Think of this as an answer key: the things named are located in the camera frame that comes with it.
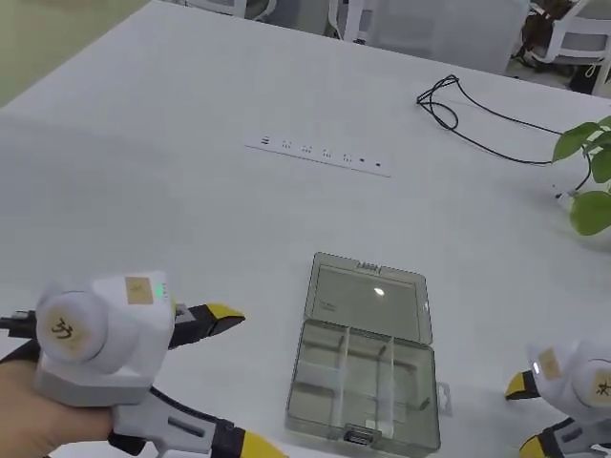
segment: potted plant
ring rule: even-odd
[[[572,200],[570,220],[579,234],[594,236],[611,227],[611,116],[599,122],[585,122],[562,134],[552,161],[576,153],[588,161],[591,172],[588,179],[598,183],[600,189],[568,193]]]

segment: plastic storage box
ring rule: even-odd
[[[437,451],[431,343],[422,276],[317,254],[286,426],[403,456]]]

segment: handwritten number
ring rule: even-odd
[[[66,324],[63,318],[59,319],[59,323],[51,328],[51,332],[55,334],[55,338],[64,341],[70,339],[73,336],[73,327]]]

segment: black cable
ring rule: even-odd
[[[543,160],[543,161],[525,160],[525,159],[518,159],[517,157],[506,156],[506,155],[503,155],[502,153],[499,153],[498,151],[496,151],[496,150],[494,150],[492,148],[489,148],[488,146],[485,146],[485,145],[479,143],[478,141],[473,140],[472,138],[469,138],[466,135],[463,135],[463,134],[459,133],[457,131],[457,128],[458,128],[458,114],[456,114],[456,112],[452,108],[450,108],[448,105],[445,105],[445,104],[443,104],[441,102],[437,102],[437,101],[433,100],[433,96],[435,95],[435,93],[437,91],[439,91],[439,90],[441,90],[443,88],[446,88],[448,86],[451,86],[451,85],[456,85],[458,87],[458,90],[460,92],[462,92],[462,94],[471,103],[473,103],[477,108],[480,108],[481,110],[484,110],[485,112],[490,113],[491,115],[495,115],[495,116],[498,116],[500,118],[506,119],[508,121],[512,121],[512,122],[514,122],[516,124],[521,124],[523,126],[531,127],[533,129],[538,129],[540,131],[547,132],[549,134],[562,135],[561,132],[555,131],[553,129],[548,129],[547,127],[538,126],[537,124],[533,124],[531,122],[526,122],[526,121],[522,121],[520,119],[515,119],[513,117],[507,116],[505,114],[501,114],[499,112],[496,112],[494,110],[491,110],[490,108],[487,108],[487,107],[483,106],[481,103],[479,103],[476,100],[474,100],[472,97],[470,97],[465,92],[465,90],[463,89],[462,85],[460,84],[460,80],[458,79],[458,76],[456,76],[455,74],[449,74],[445,78],[440,79],[439,81],[437,81],[432,86],[432,88],[430,88],[429,90],[427,90],[427,91],[423,92],[422,94],[420,94],[416,98],[416,105],[418,105],[423,110],[425,110],[427,113],[429,113],[429,115],[431,115],[433,117],[433,119],[435,121],[437,121],[437,124],[439,124],[441,127],[446,129],[447,131],[452,132],[453,134],[459,136],[463,140],[468,141],[469,143],[475,145],[478,148],[481,148],[482,150],[486,151],[487,153],[490,153],[493,156],[500,157],[502,159],[509,160],[511,162],[516,162],[518,164],[526,164],[526,165],[544,166],[544,165],[550,165],[552,163],[551,160]],[[444,121],[435,112],[435,108],[442,108],[446,112],[450,113],[450,115],[452,115],[452,117],[453,117],[452,125],[448,124],[446,121]],[[576,191],[578,189],[580,189],[586,183],[586,181],[589,179],[589,177],[592,175],[592,162],[590,160],[590,156],[589,155],[585,155],[585,157],[587,158],[587,161],[588,161],[588,174],[585,177],[585,179],[579,184],[579,186],[575,189]]]

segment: power strip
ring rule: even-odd
[[[390,168],[379,160],[373,160],[361,155],[331,151],[329,148],[312,146],[311,143],[295,141],[283,136],[248,136],[244,139],[244,146],[279,155],[298,157],[299,159],[343,167],[380,177],[390,177]]]

